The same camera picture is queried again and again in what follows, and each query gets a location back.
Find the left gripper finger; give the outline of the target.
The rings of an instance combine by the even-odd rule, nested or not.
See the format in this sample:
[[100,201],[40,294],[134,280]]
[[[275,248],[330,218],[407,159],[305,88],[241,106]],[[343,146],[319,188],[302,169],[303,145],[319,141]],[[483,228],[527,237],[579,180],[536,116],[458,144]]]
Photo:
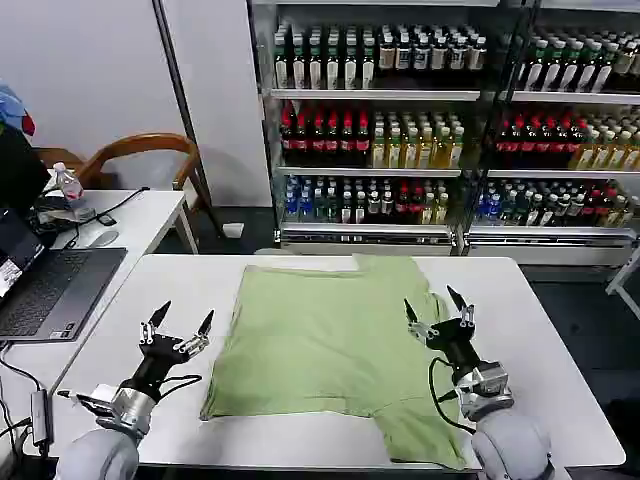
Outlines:
[[153,343],[153,338],[156,330],[163,322],[170,306],[171,301],[167,301],[160,308],[155,310],[146,322],[142,322],[140,324],[140,345],[150,345]]
[[212,309],[203,320],[197,332],[188,340],[182,340],[175,345],[175,350],[185,357],[194,357],[202,352],[210,343],[209,333],[215,315]]

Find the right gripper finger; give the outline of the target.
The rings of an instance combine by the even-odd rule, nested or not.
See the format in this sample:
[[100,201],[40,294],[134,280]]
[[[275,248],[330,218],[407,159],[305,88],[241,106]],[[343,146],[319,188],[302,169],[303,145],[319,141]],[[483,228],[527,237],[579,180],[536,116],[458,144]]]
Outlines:
[[421,342],[435,340],[438,337],[438,331],[418,320],[417,314],[407,299],[404,299],[404,306],[410,334]]
[[473,304],[468,304],[463,296],[454,290],[450,285],[447,286],[447,291],[459,311],[459,316],[456,318],[451,318],[445,322],[448,327],[451,328],[470,328],[474,329],[475,322],[475,306]]

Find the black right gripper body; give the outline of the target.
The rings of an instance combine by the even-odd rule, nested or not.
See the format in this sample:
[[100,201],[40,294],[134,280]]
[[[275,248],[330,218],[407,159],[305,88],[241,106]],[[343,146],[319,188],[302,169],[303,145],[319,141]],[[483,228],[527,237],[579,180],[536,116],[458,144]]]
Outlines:
[[475,324],[461,317],[439,322],[427,330],[426,346],[445,355],[453,370],[453,381],[460,381],[481,364],[471,343],[474,333]]

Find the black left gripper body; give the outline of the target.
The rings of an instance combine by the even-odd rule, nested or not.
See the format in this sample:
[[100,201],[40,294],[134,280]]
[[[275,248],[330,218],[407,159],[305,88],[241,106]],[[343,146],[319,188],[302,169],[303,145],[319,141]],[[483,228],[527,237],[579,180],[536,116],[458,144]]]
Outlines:
[[175,366],[184,364],[189,355],[175,348],[181,339],[155,334],[151,344],[141,344],[143,359],[133,376],[124,380],[119,387],[128,388],[147,395],[154,401],[159,401],[162,394],[160,386],[168,377],[169,371]]

